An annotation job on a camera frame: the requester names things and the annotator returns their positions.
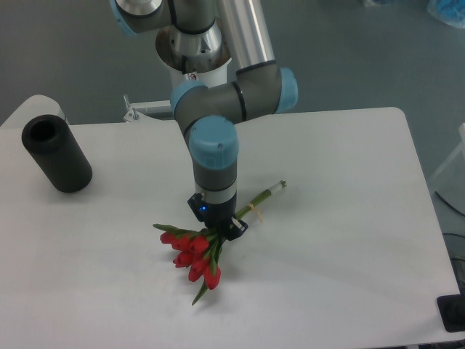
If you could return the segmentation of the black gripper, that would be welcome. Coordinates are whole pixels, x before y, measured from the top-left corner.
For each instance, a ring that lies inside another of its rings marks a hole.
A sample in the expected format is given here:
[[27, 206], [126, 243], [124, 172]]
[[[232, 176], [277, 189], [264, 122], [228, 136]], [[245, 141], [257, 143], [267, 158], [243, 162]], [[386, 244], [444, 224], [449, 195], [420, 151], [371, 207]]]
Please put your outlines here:
[[203, 201], [201, 193], [194, 193], [187, 200], [187, 203], [196, 219], [203, 222], [202, 233], [217, 228], [222, 232], [224, 240], [233, 241], [240, 238], [248, 230], [246, 222], [233, 217], [237, 198], [231, 198], [221, 204], [210, 204]]

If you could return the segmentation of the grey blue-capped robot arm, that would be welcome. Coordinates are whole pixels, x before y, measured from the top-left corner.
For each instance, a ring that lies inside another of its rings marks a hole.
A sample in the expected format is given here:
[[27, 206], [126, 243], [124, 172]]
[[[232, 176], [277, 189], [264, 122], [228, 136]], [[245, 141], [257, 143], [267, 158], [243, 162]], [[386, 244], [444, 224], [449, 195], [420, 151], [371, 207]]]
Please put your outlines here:
[[193, 162], [188, 204], [207, 228], [232, 241], [247, 229], [235, 211], [236, 125], [295, 106], [299, 92], [275, 62], [259, 1], [112, 1], [129, 35], [155, 31], [159, 58], [182, 75], [170, 105]]

